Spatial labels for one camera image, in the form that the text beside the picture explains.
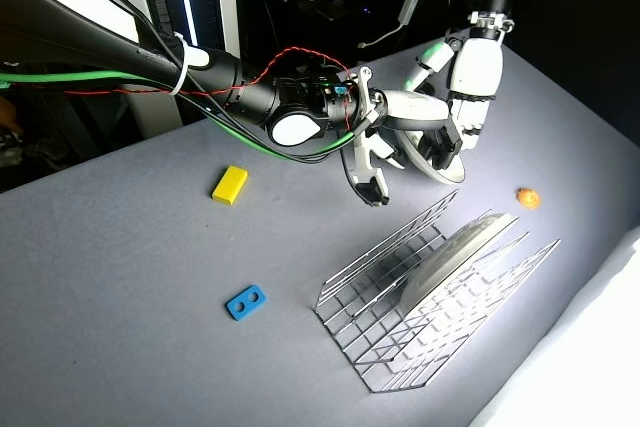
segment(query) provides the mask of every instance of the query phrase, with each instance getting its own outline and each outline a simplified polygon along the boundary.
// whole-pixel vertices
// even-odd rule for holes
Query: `metal frame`
[[[402,288],[447,240],[436,222],[456,194],[445,196],[322,286],[316,315],[371,392],[429,383],[560,242],[499,270],[526,232],[454,272],[429,295],[418,315],[404,316],[397,308]]]

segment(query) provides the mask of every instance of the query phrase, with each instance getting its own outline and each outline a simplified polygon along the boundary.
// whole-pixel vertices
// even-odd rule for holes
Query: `small orange toy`
[[[518,189],[516,198],[527,209],[533,210],[540,207],[540,194],[533,189]]]

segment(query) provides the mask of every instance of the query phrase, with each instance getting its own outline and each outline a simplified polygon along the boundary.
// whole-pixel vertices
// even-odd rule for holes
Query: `robotic arm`
[[[381,91],[369,86],[372,72],[368,67],[344,81],[337,76],[289,79],[258,75],[226,52],[195,48],[181,38],[157,32],[126,0],[0,0],[0,58],[5,62],[90,65],[135,75],[137,83],[167,90],[175,87],[172,94],[188,91],[193,95],[185,100],[206,116],[220,122],[228,119],[231,123],[224,125],[232,130],[234,125],[241,128],[234,119],[258,125],[284,147],[323,137],[330,130],[348,131],[337,145],[315,155],[278,152],[315,162],[352,143],[355,168],[349,176],[356,192],[370,205],[384,205],[389,200],[388,188],[382,170],[372,167],[371,154],[394,167],[403,166],[398,149],[383,140],[378,127],[395,130],[414,163],[419,157],[437,161],[436,166],[446,164],[444,152],[452,159],[457,157],[461,144],[470,142],[463,136],[477,136],[470,126],[481,128],[484,116],[476,120],[478,109],[473,115],[468,113],[472,110],[467,111],[467,103],[470,108],[488,105],[495,94],[502,67],[500,44],[504,26],[510,22],[502,7],[489,7],[471,16],[477,35],[458,53],[448,103],[411,90],[453,57],[455,42],[451,39],[423,55],[420,70],[407,85],[409,91]],[[487,61],[496,63],[494,70],[499,67],[490,77],[491,84],[487,76],[481,82],[474,79],[474,69]],[[211,103],[194,100],[209,96]],[[401,139],[409,139],[408,135],[413,137],[405,145]],[[411,149],[418,152],[415,159]]]

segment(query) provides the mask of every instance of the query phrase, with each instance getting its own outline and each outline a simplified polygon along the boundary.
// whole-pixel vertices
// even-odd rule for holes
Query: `green cable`
[[[146,81],[149,80],[149,79],[146,79],[145,77],[140,77],[138,75],[133,75],[133,74],[127,74],[125,72],[118,72],[116,70],[100,70],[100,71],[93,71],[93,72],[76,72],[76,73],[67,73],[67,74],[35,74],[35,75],[34,74],[7,74],[7,73],[0,72],[0,88],[2,88],[2,85],[3,85],[2,82],[24,82],[24,83],[77,82],[77,81],[83,81],[83,80],[112,79],[112,78],[146,80]],[[225,132],[232,135],[236,139],[244,142],[245,144],[250,145],[254,149],[264,154],[269,154],[273,157],[277,157],[279,159],[290,160],[278,154],[277,152],[273,152],[265,149],[261,145],[256,144],[251,139],[236,132],[235,130],[230,129],[229,127],[218,122],[217,120],[215,119],[211,119],[211,120],[213,120],[216,124],[218,124],[218,126],[220,126]],[[353,137],[353,133],[348,132],[346,135],[336,140],[335,142],[309,155],[322,155],[327,150],[334,149],[335,147],[338,147],[342,144],[347,143],[352,137]]]
[[[96,79],[136,79],[148,80],[125,72],[116,70],[100,70],[94,72],[76,72],[71,74],[6,74],[0,72],[0,81],[4,82],[76,82],[79,80],[96,80]]]

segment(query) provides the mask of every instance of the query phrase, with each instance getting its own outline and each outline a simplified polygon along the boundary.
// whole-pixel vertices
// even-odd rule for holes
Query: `dark background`
[[[402,33],[366,50],[356,49],[395,28],[403,0],[343,0],[347,14],[333,22],[314,3],[245,0],[239,8],[243,54],[256,63],[282,47],[305,45],[354,65],[425,42],[463,26],[462,0],[423,0]],[[636,39],[640,0],[516,0],[515,30],[506,45],[640,145],[640,46]]]

